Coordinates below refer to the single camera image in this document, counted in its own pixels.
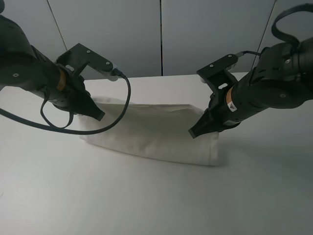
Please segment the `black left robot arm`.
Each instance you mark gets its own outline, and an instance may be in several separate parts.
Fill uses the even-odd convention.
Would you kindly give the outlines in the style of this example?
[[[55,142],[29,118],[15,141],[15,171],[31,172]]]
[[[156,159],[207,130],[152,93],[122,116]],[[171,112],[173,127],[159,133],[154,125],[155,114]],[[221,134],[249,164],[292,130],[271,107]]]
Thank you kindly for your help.
[[[30,44],[14,21],[0,17],[0,83],[31,92],[59,110],[101,120],[80,75],[89,61],[74,48],[52,62]]]

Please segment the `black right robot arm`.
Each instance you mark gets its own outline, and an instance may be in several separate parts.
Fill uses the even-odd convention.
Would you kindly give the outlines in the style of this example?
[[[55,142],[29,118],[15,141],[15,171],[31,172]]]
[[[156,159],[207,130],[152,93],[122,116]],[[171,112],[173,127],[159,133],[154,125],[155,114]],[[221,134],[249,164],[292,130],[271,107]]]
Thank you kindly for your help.
[[[296,48],[280,43],[264,49],[256,67],[237,80],[227,69],[241,55],[226,55],[197,71],[213,94],[189,129],[192,138],[232,129],[268,108],[293,109],[313,98],[311,38]]]

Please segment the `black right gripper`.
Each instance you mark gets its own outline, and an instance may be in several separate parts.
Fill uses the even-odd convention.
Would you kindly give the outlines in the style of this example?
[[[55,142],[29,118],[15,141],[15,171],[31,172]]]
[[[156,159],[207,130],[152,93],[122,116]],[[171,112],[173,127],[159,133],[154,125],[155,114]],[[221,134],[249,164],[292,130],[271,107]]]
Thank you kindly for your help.
[[[209,86],[209,88],[212,90],[212,95],[208,108],[197,123],[188,130],[193,139],[204,134],[232,129],[241,123],[241,119],[237,117],[240,105],[236,104],[233,98],[233,93],[238,86],[226,86],[221,90],[218,87],[213,89]]]

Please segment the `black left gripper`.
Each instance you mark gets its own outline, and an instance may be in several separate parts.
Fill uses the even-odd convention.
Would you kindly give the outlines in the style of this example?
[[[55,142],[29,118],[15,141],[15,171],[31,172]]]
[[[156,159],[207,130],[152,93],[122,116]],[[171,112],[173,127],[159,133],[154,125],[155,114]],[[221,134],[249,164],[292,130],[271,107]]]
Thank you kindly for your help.
[[[63,111],[101,121],[105,113],[87,92],[82,76],[74,77],[65,67],[50,66],[50,99]]]

